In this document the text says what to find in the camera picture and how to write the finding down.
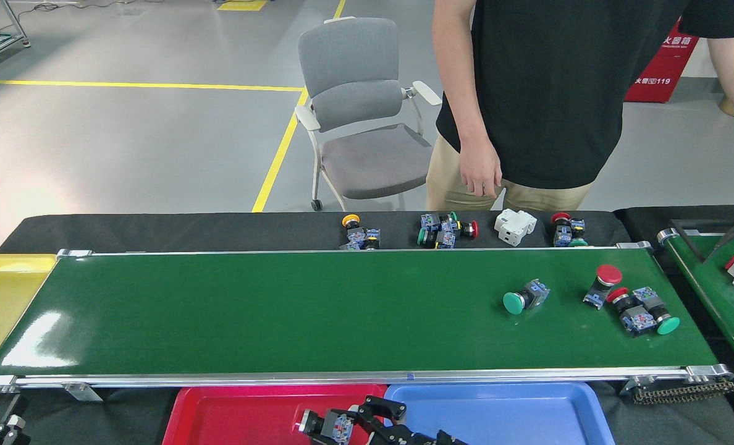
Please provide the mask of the person's right hand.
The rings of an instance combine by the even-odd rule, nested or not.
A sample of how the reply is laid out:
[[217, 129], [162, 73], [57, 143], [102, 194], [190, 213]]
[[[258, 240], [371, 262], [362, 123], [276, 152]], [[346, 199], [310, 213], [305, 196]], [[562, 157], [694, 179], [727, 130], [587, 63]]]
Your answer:
[[502, 188], [502, 166], [497, 152], [483, 135], [460, 140], [460, 174], [462, 181], [475, 197], [497, 199]]

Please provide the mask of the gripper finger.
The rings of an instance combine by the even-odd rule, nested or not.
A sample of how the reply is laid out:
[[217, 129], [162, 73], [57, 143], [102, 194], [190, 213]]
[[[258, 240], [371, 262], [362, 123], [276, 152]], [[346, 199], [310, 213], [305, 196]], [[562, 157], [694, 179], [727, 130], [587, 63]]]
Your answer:
[[359, 420], [357, 424], [369, 435], [366, 444], [437, 444], [442, 436], [439, 430], [434, 436], [423, 433], [415, 433], [406, 425], [393, 425], [387, 427], [381, 422], [367, 422]]
[[22, 417], [10, 415], [0, 425], [0, 444], [29, 444], [29, 436], [23, 433], [25, 424]]
[[407, 406], [378, 396], [366, 396], [364, 403], [350, 409], [350, 418], [361, 427], [383, 427], [379, 418], [389, 419], [393, 425], [402, 422], [407, 413]]

